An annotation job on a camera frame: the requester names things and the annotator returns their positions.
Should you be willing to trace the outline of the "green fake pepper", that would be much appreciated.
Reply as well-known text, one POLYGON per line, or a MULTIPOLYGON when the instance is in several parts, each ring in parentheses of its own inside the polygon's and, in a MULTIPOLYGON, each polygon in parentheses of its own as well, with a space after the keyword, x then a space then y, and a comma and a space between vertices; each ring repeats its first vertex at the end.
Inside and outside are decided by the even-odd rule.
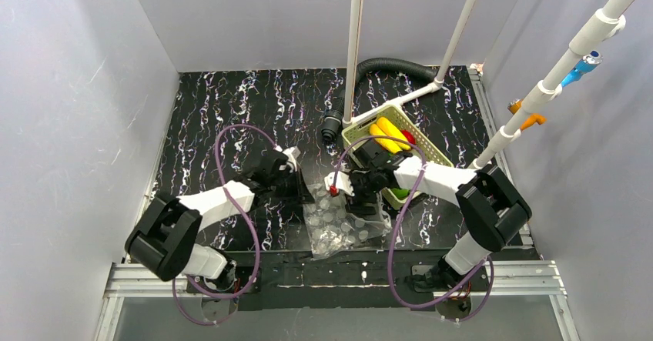
POLYGON ((399 199, 399 200, 404 200, 404 199, 406 199, 406 198, 408 197, 408 195, 410 194, 410 190, 409 190, 409 189, 395 189, 395 188, 393 188, 393 189, 391 189, 390 191, 391 191, 391 192, 393 193, 393 195, 394 195, 397 199, 399 199))

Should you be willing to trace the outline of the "clear zip top bag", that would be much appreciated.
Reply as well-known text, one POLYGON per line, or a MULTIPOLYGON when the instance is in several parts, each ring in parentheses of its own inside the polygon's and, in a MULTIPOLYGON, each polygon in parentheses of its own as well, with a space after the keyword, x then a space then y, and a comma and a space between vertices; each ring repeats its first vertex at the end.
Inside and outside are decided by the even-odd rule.
POLYGON ((303 206, 303 217, 315 260, 359 248, 391 230, 390 217, 380 204, 373 207, 373 215, 359 217, 346 211, 344 197, 331 197, 323 185, 309 185, 308 191, 314 202, 303 206))

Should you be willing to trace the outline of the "yellow fake banana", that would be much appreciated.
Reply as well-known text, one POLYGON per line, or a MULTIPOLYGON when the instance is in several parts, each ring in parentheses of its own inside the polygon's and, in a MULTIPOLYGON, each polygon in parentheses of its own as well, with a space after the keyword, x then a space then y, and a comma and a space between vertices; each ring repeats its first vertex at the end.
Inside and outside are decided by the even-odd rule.
POLYGON ((410 151, 411 146, 401 131, 386 117, 379 117, 369 128, 370 135, 385 135, 391 139, 375 139, 384 149, 392 154, 410 151))

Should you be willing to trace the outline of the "red fake apple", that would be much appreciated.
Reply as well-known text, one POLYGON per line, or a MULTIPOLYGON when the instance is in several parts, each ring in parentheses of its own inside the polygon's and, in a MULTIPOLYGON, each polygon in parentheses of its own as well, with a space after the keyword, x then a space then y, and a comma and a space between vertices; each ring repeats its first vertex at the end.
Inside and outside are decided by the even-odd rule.
POLYGON ((416 145, 416 140, 409 131, 402 129, 401 133, 411 145, 416 145))

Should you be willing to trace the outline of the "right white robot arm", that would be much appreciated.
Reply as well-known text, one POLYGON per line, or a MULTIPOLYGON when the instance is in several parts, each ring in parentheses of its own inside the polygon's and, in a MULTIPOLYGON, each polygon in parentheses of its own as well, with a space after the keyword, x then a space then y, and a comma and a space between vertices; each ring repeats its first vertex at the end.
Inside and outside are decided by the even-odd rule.
POLYGON ((345 194, 352 213, 369 215, 365 205, 382 189, 415 187, 454 204, 464 217, 467 233, 428 274, 416 278, 416 284, 427 289, 456 285, 484 257, 500 252, 532 217, 531 207, 494 165, 459 169, 424 162, 414 152, 388 152, 375 140, 365 141, 354 154, 362 167, 325 179, 331 195, 345 194))

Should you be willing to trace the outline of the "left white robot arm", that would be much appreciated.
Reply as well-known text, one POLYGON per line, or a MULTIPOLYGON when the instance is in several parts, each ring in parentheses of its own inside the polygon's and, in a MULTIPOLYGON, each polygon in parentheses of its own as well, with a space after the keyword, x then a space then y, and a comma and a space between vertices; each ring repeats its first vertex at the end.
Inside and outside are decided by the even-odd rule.
POLYGON ((126 239, 126 252, 164 282, 180 274, 225 279, 234 261, 218 249, 197 244, 196 237, 205 228, 270 199, 312 203, 299 155, 297 147, 275 149, 224 186, 179 197, 157 193, 126 239))

